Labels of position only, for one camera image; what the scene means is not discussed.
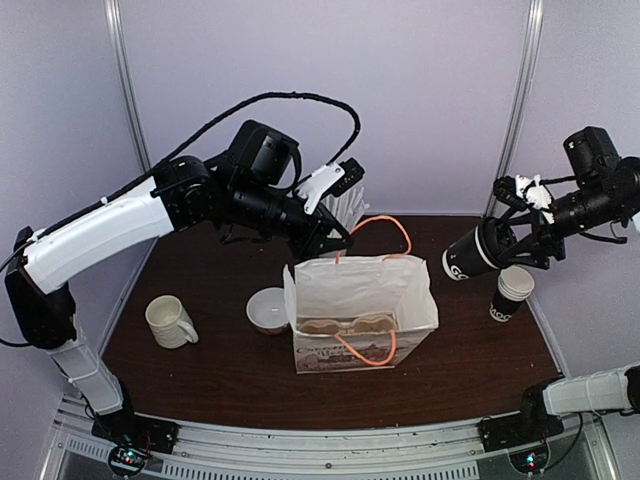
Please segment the black paper coffee cup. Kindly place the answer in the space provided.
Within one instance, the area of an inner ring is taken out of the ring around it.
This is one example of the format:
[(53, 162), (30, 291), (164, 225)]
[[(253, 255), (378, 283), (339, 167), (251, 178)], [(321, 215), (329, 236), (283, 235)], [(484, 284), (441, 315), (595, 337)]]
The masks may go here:
[(479, 226), (443, 252), (442, 266), (447, 276), (454, 281), (466, 280), (498, 269), (485, 248)]

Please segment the stack of paper cups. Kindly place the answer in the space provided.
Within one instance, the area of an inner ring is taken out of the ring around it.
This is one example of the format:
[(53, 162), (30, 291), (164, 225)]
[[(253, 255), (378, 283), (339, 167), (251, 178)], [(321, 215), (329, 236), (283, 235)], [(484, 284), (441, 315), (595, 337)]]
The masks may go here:
[(491, 318), (498, 322), (509, 321), (534, 288), (534, 278), (524, 268), (511, 266), (502, 270), (489, 307)]

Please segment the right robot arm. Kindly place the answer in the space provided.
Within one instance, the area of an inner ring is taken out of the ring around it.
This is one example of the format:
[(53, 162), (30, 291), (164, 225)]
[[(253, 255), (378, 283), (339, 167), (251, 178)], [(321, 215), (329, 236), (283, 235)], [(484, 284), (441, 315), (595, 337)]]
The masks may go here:
[[(493, 194), (506, 205), (494, 220), (491, 255), (499, 268), (524, 265), (547, 269), (565, 259), (566, 238), (592, 239), (591, 229), (604, 224), (622, 227), (639, 221), (639, 160), (621, 157), (607, 131), (588, 126), (563, 143), (577, 185), (574, 192), (554, 197), (552, 180), (522, 175), (495, 181)], [(535, 440), (564, 414), (639, 411), (639, 368), (619, 367), (573, 379), (540, 383), (522, 396), (512, 430), (519, 440)]]

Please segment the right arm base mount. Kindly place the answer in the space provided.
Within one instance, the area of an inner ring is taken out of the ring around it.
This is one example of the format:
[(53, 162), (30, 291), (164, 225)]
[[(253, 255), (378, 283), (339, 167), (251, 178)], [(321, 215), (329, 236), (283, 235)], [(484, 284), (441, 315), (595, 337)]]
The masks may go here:
[(517, 413), (491, 418), (478, 424), (478, 433), (486, 453), (507, 449), (511, 466), (527, 475), (542, 473), (550, 466), (548, 440), (562, 434), (564, 425), (545, 407), (543, 389), (549, 382), (527, 388)]

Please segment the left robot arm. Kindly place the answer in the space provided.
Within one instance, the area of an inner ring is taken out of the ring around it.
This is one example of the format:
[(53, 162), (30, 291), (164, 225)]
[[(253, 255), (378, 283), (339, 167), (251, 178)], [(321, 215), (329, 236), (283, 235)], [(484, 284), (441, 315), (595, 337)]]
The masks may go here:
[[(301, 260), (348, 249), (350, 234), (323, 200), (344, 194), (363, 178), (363, 168), (353, 159), (331, 160), (309, 175), (300, 168), (296, 140), (248, 120), (230, 146), (208, 160), (161, 162), (73, 220), (19, 232), (5, 287), (21, 333), (48, 353), (121, 443), (137, 442), (144, 424), (122, 383), (85, 343), (70, 279), (131, 246), (204, 221), (243, 226), (260, 241), (282, 238)], [(287, 169), (295, 171), (294, 180), (281, 187)]]

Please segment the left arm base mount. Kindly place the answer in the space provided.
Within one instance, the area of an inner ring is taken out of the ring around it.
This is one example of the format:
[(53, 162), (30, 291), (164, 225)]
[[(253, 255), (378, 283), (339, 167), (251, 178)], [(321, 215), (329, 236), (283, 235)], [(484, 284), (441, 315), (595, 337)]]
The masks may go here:
[(141, 473), (155, 454), (171, 454), (179, 433), (175, 422), (137, 414), (127, 421), (97, 414), (92, 420), (92, 435), (114, 444), (107, 455), (107, 466), (123, 478)]

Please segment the cardboard cup carrier tray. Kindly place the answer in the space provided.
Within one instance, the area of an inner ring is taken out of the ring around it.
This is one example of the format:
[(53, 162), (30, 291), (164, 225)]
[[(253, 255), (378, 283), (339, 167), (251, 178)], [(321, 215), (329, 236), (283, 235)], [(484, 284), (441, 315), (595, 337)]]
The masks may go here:
[(300, 332), (314, 335), (386, 333), (397, 328), (397, 321), (386, 313), (344, 319), (303, 319), (298, 324)]

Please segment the black plastic cup lid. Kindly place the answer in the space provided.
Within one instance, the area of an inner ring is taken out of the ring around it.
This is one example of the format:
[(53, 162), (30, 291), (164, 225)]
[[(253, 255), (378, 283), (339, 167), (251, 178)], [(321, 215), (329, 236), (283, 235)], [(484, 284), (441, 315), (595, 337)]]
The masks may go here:
[(493, 224), (495, 217), (486, 217), (477, 227), (478, 251), (485, 263), (493, 269), (501, 270), (498, 265), (497, 256), (500, 253), (501, 245), (509, 245), (518, 242), (515, 233), (513, 238), (508, 240), (496, 240), (493, 236)]

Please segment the white paper takeout bag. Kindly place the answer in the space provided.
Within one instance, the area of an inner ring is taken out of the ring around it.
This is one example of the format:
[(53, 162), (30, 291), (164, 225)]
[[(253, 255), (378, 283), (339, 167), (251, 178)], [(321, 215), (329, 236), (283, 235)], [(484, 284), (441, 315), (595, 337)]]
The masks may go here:
[[(439, 326), (424, 259), (409, 250), (379, 256), (333, 255), (283, 270), (285, 313), (299, 374), (392, 369)], [(386, 313), (386, 333), (314, 335), (303, 319), (344, 319)]]

